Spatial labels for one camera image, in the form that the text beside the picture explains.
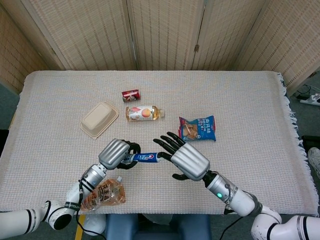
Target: toothpaste tube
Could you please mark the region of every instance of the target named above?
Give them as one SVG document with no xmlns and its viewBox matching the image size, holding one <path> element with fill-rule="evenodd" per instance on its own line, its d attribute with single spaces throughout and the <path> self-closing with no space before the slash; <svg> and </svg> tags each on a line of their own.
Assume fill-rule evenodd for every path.
<svg viewBox="0 0 320 240">
<path fill-rule="evenodd" d="M 122 160 L 123 164 L 129 164 L 133 161 L 141 163 L 158 163 L 158 153 L 149 152 L 149 153 L 136 153 L 136 154 L 127 154 L 126 157 Z"/>
</svg>

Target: floor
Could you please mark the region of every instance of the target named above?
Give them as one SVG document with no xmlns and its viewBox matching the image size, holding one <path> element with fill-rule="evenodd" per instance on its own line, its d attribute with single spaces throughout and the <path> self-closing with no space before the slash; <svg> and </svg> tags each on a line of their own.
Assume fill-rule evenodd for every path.
<svg viewBox="0 0 320 240">
<path fill-rule="evenodd" d="M 320 73 L 308 80 L 307 84 L 320 88 Z M 301 92 L 308 90 L 307 87 L 302 87 Z M 8 128 L 13 113 L 16 109 L 19 97 L 13 95 L 13 93 L 8 92 L 0 86 L 0 128 Z M 297 118 L 298 124 L 298 134 L 299 136 L 311 135 L 320 136 L 320 106 L 306 105 L 299 102 L 299 100 L 292 96 L 290 97 L 290 107 L 293 112 L 295 112 L 295 117 Z M 320 193 L 320 179 L 313 168 L 311 167 L 311 174 L 314 179 L 314 183 L 317 187 L 318 193 Z M 283 222 L 288 221 L 292 215 L 282 215 Z M 211 216 L 211 231 L 212 240 L 218 240 L 220 238 L 223 230 L 233 223 L 238 218 L 237 215 L 212 215 Z M 253 217 L 245 217 L 232 226 L 225 234 L 224 240 L 252 240 L 250 229 L 253 224 Z M 75 239 L 76 233 L 76 221 L 73 219 L 72 222 L 63 230 L 54 231 L 47 223 L 41 223 L 36 232 L 30 233 L 28 235 L 17 236 L 10 238 L 11 240 L 26 240 L 26 239 L 46 239 L 46 240 L 73 240 Z M 90 239 L 102 239 L 99 237 L 91 237 L 86 234 L 83 235 L 84 240 Z"/>
</svg>

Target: beige wall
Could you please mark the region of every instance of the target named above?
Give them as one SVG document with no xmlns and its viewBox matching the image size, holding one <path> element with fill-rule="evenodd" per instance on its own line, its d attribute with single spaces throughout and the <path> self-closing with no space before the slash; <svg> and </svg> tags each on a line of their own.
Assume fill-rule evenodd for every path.
<svg viewBox="0 0 320 240">
<path fill-rule="evenodd" d="M 292 95 L 320 67 L 320 1 L 271 0 L 238 56 L 236 70 L 282 73 Z"/>
<path fill-rule="evenodd" d="M 1 6 L 0 33 L 0 82 L 19 93 L 28 74 L 48 67 Z"/>
</svg>

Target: silver robotic hand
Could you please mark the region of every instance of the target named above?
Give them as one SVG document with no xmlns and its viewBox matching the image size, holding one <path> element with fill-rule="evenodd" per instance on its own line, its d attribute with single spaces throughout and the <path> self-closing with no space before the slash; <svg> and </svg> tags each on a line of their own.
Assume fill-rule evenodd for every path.
<svg viewBox="0 0 320 240">
<path fill-rule="evenodd" d="M 273 209 L 263 206 L 257 198 L 242 191 L 216 171 L 210 170 L 210 162 L 198 150 L 172 132 L 171 137 L 160 136 L 153 141 L 170 154 L 159 152 L 162 157 L 176 165 L 183 174 L 174 174 L 177 180 L 204 181 L 205 187 L 226 203 L 225 214 L 233 210 L 240 216 L 254 216 L 251 235 L 255 240 L 318 240 L 320 239 L 320 218 L 294 216 L 282 224 L 281 216 Z"/>
<path fill-rule="evenodd" d="M 64 205 L 53 200 L 47 201 L 42 207 L 0 213 L 0 239 L 34 232 L 40 222 L 49 223 L 55 230 L 65 228 L 75 212 L 79 211 L 82 200 L 105 178 L 107 170 L 130 169 L 137 164 L 121 163 L 130 151 L 136 154 L 141 149 L 136 143 L 113 139 L 99 154 L 99 163 L 89 167 L 67 193 Z"/>
</svg>

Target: can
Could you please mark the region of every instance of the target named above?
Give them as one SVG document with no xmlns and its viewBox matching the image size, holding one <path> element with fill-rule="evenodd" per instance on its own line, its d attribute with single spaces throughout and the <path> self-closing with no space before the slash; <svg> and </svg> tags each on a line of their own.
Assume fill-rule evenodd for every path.
<svg viewBox="0 0 320 240">
<path fill-rule="evenodd" d="M 136 101 L 136 100 L 139 100 L 140 98 L 141 97 L 140 97 L 139 89 L 123 91 L 122 92 L 122 100 L 125 103 Z"/>
</svg>

